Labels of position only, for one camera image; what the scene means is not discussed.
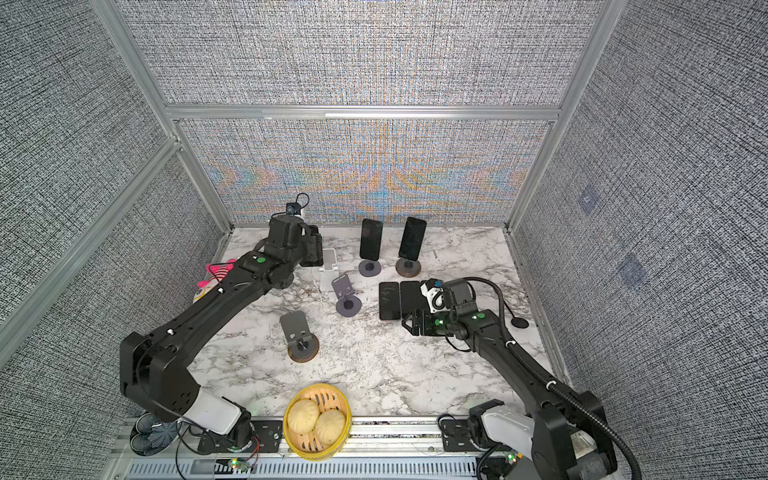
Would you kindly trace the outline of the black phone purple stand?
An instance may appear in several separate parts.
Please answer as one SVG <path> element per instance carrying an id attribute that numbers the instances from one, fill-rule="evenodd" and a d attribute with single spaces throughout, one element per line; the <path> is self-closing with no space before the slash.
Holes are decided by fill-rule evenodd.
<path id="1" fill-rule="evenodd" d="M 402 281 L 400 283 L 400 303 L 402 318 L 408 317 L 413 312 L 428 310 L 427 298 L 421 291 L 420 281 Z"/>

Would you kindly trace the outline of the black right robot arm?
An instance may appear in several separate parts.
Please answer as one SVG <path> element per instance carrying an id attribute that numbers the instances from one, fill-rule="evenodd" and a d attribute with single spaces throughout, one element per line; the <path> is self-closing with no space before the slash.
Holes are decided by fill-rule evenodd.
<path id="1" fill-rule="evenodd" d="M 525 413 L 505 414 L 502 405 L 479 414 L 483 435 L 530 459 L 542 479 L 601 479 L 617 470 L 613 442 L 558 390 L 605 418 L 599 402 L 578 394 L 543 368 L 490 310 L 458 315 L 412 312 L 401 321 L 413 336 L 454 337 L 486 360 L 523 401 Z"/>

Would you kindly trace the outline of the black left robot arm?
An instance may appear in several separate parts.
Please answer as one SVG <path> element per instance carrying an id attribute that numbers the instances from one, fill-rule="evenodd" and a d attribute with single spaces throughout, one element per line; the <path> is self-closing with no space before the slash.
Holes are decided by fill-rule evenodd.
<path id="1" fill-rule="evenodd" d="M 163 422 L 182 420 L 226 448 L 241 450 L 252 438 L 243 406 L 204 390 L 188 367 L 230 320 L 272 290 L 289 287 L 297 267 L 323 263 L 322 236 L 299 215 L 280 214 L 269 232 L 192 306 L 146 335 L 121 342 L 120 391 Z"/>

